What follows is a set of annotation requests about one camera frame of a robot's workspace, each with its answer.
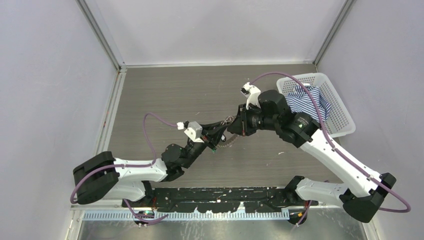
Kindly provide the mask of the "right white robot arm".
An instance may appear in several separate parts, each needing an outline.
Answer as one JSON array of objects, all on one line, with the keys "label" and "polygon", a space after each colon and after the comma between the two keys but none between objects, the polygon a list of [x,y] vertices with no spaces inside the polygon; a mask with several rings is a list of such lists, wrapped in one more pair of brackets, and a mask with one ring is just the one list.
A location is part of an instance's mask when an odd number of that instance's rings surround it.
[{"label": "right white robot arm", "polygon": [[250,93],[243,89],[241,92],[247,101],[239,105],[234,122],[227,128],[230,133],[246,137],[258,130],[274,131],[280,139],[309,153],[342,180],[342,183],[328,183],[296,175],[285,187],[287,202],[299,205],[303,200],[312,200],[336,205],[352,218],[370,222],[396,178],[362,165],[332,138],[326,139],[320,124],[305,112],[292,112],[285,96],[278,91]]}]

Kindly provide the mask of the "numbered metal key ring disc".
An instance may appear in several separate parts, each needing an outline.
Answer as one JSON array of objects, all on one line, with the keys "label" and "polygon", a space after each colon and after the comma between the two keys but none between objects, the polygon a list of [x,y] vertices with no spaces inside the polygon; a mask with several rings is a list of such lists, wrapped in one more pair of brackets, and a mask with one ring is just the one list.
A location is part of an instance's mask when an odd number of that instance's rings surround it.
[{"label": "numbered metal key ring disc", "polygon": [[[225,124],[231,124],[236,119],[235,115],[227,116],[224,120],[220,120],[218,122],[214,122],[212,125],[212,129],[216,129],[220,126],[223,126]],[[233,142],[237,139],[237,134],[230,134],[227,129],[223,131],[220,135],[220,137],[215,137],[216,144],[215,147],[212,148],[212,152],[215,153],[217,149],[223,149],[223,148],[229,148],[233,145]]]}]

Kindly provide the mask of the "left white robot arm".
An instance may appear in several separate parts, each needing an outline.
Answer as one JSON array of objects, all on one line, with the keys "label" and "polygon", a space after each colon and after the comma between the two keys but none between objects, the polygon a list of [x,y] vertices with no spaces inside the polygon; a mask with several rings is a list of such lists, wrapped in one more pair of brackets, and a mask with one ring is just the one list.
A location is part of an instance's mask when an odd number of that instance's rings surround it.
[{"label": "left white robot arm", "polygon": [[103,151],[81,163],[72,171],[75,188],[72,204],[88,205],[103,198],[125,199],[148,207],[153,202],[149,182],[172,182],[181,177],[207,148],[215,151],[223,141],[228,125],[225,120],[199,124],[196,121],[178,122],[176,127],[187,136],[186,146],[168,145],[161,156],[152,160],[126,160]]}]

